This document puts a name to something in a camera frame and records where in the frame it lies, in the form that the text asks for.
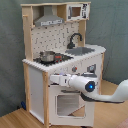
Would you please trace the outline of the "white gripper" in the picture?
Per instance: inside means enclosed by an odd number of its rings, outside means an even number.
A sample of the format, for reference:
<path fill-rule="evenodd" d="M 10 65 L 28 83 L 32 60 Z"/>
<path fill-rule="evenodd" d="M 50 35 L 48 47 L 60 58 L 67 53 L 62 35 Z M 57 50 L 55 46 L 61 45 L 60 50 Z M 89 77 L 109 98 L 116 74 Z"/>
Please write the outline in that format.
<path fill-rule="evenodd" d="M 68 82 L 71 78 L 70 74 L 66 75 L 51 75 L 50 80 L 53 83 L 59 84 L 60 86 L 68 86 Z"/>

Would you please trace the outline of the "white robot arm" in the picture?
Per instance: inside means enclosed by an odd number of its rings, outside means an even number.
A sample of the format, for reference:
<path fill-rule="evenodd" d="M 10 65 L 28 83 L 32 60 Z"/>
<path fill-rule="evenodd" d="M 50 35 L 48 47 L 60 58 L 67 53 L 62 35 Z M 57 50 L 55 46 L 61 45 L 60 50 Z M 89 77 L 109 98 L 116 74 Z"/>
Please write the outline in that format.
<path fill-rule="evenodd" d="M 63 87 L 78 90 L 84 101 L 123 103 L 128 100 L 128 80 L 122 81 L 112 95 L 101 94 L 101 83 L 93 73 L 83 73 L 82 75 L 54 74 L 50 80 Z"/>

